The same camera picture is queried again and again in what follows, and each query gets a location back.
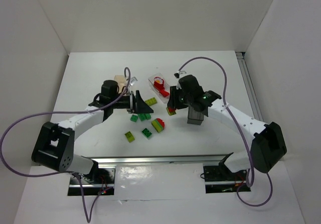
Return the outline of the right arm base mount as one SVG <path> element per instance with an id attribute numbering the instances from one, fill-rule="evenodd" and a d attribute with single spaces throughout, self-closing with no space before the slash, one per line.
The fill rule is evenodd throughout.
<path id="1" fill-rule="evenodd" d="M 205 191 L 209 193 L 232 193 L 250 192 L 250 187 L 246 186 L 246 170 L 237 173 L 223 174 L 219 166 L 203 166 L 203 173 L 200 178 L 205 182 Z"/>

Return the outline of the lime printed lego brick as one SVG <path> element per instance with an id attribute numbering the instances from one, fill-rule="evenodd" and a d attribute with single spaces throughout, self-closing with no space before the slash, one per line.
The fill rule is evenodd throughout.
<path id="1" fill-rule="evenodd" d="M 129 143 L 135 140 L 134 135 L 130 131 L 126 132 L 124 135 Z"/>

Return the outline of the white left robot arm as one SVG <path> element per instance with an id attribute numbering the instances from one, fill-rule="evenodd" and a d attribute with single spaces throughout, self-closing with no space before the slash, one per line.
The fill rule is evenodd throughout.
<path id="1" fill-rule="evenodd" d="M 118 91 L 115 80 L 106 80 L 101 92 L 84 112 L 59 123 L 44 123 L 32 152 L 32 161 L 60 173 L 74 172 L 90 179 L 102 174 L 97 161 L 74 154 L 76 139 L 107 120 L 114 109 L 126 109 L 130 114 L 153 113 L 139 91 Z"/>

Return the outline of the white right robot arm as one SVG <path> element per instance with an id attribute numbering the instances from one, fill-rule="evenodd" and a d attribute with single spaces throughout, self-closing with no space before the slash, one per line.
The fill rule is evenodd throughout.
<path id="1" fill-rule="evenodd" d="M 248 149 L 228 154 L 220 163 L 228 172 L 236 173 L 253 167 L 261 173 L 268 173 L 287 152 L 281 127 L 277 123 L 266 124 L 224 103 L 219 94 L 211 90 L 203 91 L 192 75 L 180 78 L 176 86 L 170 87 L 168 107 L 191 107 L 244 136 Z"/>

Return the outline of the red 2x4 lego brick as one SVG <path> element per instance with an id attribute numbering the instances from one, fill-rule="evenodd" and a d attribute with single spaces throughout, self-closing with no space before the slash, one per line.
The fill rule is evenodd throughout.
<path id="1" fill-rule="evenodd" d="M 166 98 L 166 97 L 169 97 L 170 93 L 167 92 L 165 89 L 160 89 L 159 90 L 159 93 L 162 97 Z"/>

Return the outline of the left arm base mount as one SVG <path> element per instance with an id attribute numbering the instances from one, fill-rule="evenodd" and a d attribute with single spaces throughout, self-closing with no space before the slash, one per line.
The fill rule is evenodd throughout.
<path id="1" fill-rule="evenodd" d="M 96 196 L 100 191 L 102 191 L 102 196 L 114 195 L 116 166 L 102 165 L 99 168 L 101 169 L 101 174 L 99 174 L 95 180 L 89 180 L 84 176 L 80 177 L 85 196 Z M 67 195 L 81 196 L 81 188 L 79 181 L 74 176 L 70 177 Z"/>

